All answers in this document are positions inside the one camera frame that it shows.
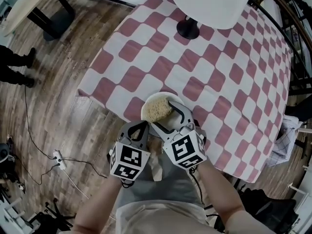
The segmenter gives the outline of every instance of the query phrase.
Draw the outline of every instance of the person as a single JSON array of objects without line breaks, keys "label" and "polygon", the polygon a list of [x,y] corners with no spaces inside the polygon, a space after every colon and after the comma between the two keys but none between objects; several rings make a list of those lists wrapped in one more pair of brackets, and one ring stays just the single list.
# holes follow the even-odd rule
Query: person
[{"label": "person", "polygon": [[312,118],[312,96],[306,97],[296,106],[286,106],[285,115],[295,116],[299,121],[305,122]]},{"label": "person", "polygon": [[[132,187],[122,188],[110,175],[78,211],[72,234],[99,234],[116,202],[117,234],[215,234],[205,221],[203,205],[186,171],[163,153],[162,180],[154,182],[147,164]],[[197,168],[215,210],[230,234],[273,234],[244,209],[230,182],[206,160]]]},{"label": "person", "polygon": [[27,68],[31,68],[36,56],[36,49],[31,48],[28,55],[21,57],[18,54],[14,54],[9,48],[0,45],[0,53],[2,56],[0,63],[0,81],[25,85],[30,88],[33,87],[35,83],[34,79],[24,76],[20,72],[15,72],[8,66],[26,66]]}]

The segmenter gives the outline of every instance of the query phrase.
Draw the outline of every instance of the black stand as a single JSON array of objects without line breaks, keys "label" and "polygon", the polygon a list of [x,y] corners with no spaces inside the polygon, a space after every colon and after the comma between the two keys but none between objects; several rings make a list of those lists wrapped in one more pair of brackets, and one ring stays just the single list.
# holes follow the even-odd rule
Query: black stand
[{"label": "black stand", "polygon": [[63,216],[59,213],[58,207],[56,206],[57,199],[54,198],[53,203],[55,207],[55,211],[51,210],[48,206],[49,203],[45,202],[45,207],[47,208],[44,210],[46,213],[49,211],[55,216],[52,217],[49,214],[44,214],[43,212],[39,212],[36,216],[34,216],[30,221],[25,221],[25,224],[30,228],[33,228],[33,222],[36,220],[40,223],[40,227],[34,232],[34,234],[41,234],[41,233],[50,233],[56,234],[58,229],[62,232],[70,231],[70,228],[73,226],[70,224],[67,219],[75,218],[74,216]]},{"label": "black stand", "polygon": [[57,11],[51,18],[44,15],[37,7],[27,16],[31,21],[44,30],[46,41],[58,39],[69,28],[75,19],[75,11],[66,0],[59,0],[63,9]]},{"label": "black stand", "polygon": [[48,209],[48,211],[50,211],[57,219],[62,220],[63,223],[65,223],[66,225],[68,225],[69,227],[72,227],[73,225],[71,223],[69,223],[67,220],[69,219],[74,219],[76,216],[63,216],[60,212],[59,209],[57,207],[57,202],[58,200],[56,198],[53,199],[53,204],[54,204],[54,208],[55,208],[55,212],[49,207],[49,203],[45,202],[45,208]]},{"label": "black stand", "polygon": [[197,26],[197,21],[192,18],[180,21],[176,29],[178,33],[186,39],[196,39],[199,36],[199,28]]}]

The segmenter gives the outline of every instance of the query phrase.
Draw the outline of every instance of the table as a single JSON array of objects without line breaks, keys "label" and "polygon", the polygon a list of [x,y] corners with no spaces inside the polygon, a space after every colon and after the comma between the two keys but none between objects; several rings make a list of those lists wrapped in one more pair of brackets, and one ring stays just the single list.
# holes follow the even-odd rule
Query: table
[{"label": "table", "polygon": [[151,94],[172,92],[206,131],[214,166],[255,182],[283,119],[289,47],[248,5],[232,29],[198,24],[194,40],[176,31],[183,18],[173,0],[137,6],[92,61],[78,95],[132,121]]},{"label": "table", "polygon": [[234,27],[248,0],[174,0],[189,19],[180,21],[176,29],[187,39],[199,36],[197,22],[216,29]]},{"label": "table", "polygon": [[36,7],[40,1],[17,0],[4,23],[4,36],[11,34],[28,17],[44,30],[43,37],[45,40],[51,41],[60,38],[75,18],[74,9],[66,0],[59,0],[64,9],[57,11],[49,19]]}]

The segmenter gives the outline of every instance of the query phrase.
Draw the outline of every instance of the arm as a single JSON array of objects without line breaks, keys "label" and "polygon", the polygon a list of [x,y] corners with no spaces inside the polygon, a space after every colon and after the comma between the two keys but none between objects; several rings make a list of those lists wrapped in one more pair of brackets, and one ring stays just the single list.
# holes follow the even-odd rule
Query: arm
[{"label": "arm", "polygon": [[245,210],[235,188],[209,160],[200,163],[197,170],[224,225],[235,212]]},{"label": "arm", "polygon": [[110,175],[99,191],[79,209],[73,231],[100,234],[110,216],[120,188],[120,178]]}]

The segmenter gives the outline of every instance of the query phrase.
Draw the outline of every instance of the black shoe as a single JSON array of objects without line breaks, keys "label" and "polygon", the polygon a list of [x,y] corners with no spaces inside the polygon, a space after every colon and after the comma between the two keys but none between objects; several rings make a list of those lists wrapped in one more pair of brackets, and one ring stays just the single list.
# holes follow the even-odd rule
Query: black shoe
[{"label": "black shoe", "polygon": [[35,80],[32,78],[26,77],[26,82],[24,83],[26,87],[32,88],[35,85]]},{"label": "black shoe", "polygon": [[29,51],[29,54],[27,56],[27,68],[31,68],[31,66],[34,63],[35,60],[35,56],[36,56],[36,49],[35,48],[31,48],[31,50]]}]

